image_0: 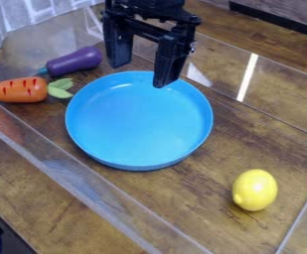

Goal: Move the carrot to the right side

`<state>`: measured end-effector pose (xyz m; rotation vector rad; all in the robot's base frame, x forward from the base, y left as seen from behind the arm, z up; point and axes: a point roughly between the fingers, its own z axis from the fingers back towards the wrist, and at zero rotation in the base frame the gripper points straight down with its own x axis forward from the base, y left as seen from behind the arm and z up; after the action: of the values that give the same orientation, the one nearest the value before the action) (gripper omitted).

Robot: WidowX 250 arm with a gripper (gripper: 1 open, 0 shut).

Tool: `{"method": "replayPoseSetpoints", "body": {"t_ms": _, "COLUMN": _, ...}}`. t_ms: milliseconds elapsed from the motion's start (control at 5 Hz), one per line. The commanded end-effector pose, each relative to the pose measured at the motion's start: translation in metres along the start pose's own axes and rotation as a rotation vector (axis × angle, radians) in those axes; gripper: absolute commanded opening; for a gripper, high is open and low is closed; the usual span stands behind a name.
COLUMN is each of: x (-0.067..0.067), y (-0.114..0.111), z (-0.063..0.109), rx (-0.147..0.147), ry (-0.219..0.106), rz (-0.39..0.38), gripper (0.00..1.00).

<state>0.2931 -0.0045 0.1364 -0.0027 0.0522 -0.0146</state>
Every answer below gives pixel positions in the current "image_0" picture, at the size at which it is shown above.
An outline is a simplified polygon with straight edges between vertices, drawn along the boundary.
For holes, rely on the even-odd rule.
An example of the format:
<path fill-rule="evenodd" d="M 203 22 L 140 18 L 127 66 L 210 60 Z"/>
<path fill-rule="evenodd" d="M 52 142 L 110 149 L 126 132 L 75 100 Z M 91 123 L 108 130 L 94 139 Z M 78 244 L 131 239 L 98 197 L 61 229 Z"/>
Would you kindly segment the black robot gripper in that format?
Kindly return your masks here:
<path fill-rule="evenodd" d="M 108 64 L 118 68 L 131 61 L 132 34 L 119 18 L 158 19 L 198 26 L 201 19 L 183 9 L 185 0 L 104 0 L 102 32 Z M 194 31 L 173 28 L 158 40 L 152 86 L 174 82 L 194 48 Z"/>

